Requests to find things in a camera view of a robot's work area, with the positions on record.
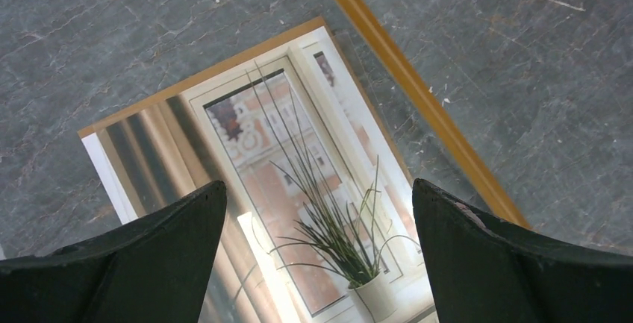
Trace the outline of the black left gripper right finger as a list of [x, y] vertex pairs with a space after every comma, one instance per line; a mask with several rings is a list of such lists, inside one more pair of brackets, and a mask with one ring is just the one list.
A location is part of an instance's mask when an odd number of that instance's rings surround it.
[[412, 207], [442, 322], [630, 322], [632, 258], [562, 242], [424, 179]]

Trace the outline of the golden wooden picture frame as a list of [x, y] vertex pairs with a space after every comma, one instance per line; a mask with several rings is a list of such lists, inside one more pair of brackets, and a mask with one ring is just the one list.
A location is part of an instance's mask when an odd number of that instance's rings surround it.
[[530, 230], [531, 225], [467, 142], [440, 102], [363, 0], [335, 0], [386, 70], [446, 146], [461, 171], [499, 217]]

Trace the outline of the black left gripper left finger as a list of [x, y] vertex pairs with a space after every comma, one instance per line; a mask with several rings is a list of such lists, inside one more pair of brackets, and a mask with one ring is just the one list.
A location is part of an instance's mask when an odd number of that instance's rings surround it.
[[227, 209], [214, 181], [119, 228], [1, 262], [3, 322], [196, 322]]

